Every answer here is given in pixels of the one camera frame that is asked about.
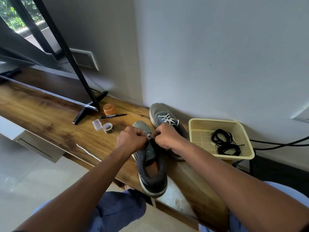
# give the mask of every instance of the round orange container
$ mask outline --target round orange container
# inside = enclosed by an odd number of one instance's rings
[[[103,106],[103,111],[107,116],[109,115],[115,115],[116,114],[116,108],[114,104],[107,103]]]

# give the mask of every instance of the tape roll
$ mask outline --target tape roll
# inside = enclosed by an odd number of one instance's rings
[[[103,130],[104,132],[106,132],[107,134],[110,134],[114,131],[114,127],[112,123],[106,123],[103,125]]]

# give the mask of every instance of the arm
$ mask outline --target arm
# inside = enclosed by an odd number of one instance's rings
[[[116,149],[38,212],[16,231],[82,231],[98,201],[130,155],[148,141],[140,129],[128,126],[117,139]]]
[[[168,124],[153,133],[165,149],[182,156],[249,231],[301,231],[309,208],[289,195],[214,157]]]

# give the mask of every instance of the hand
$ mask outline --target hand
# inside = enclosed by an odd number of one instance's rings
[[[186,140],[173,126],[167,123],[158,126],[152,136],[155,137],[155,142],[164,149],[174,149],[180,142]]]
[[[128,157],[130,157],[134,152],[142,149],[148,141],[148,136],[141,129],[128,126],[120,132],[116,148],[123,148]]]

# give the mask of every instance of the shoe sole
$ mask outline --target shoe sole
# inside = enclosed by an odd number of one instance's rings
[[[149,118],[150,118],[150,121],[151,121],[152,125],[153,125],[155,128],[157,128],[158,126],[156,125],[154,119],[152,118],[150,110],[149,110]],[[183,160],[182,157],[178,157],[178,156],[176,156],[174,153],[171,153],[171,156],[172,156],[175,160],[177,160],[177,161],[182,161],[182,160]]]
[[[145,188],[143,182],[141,181],[141,176],[139,175],[139,173],[138,173],[138,178],[139,178],[139,183],[141,184],[141,187],[142,187],[143,191],[145,191],[146,195],[148,195],[148,196],[152,196],[152,197],[161,196],[161,195],[163,195],[165,193],[166,189],[168,188],[168,184],[166,184],[166,187],[165,187],[165,189],[163,191],[158,192],[158,193],[152,193],[152,192],[148,191]]]

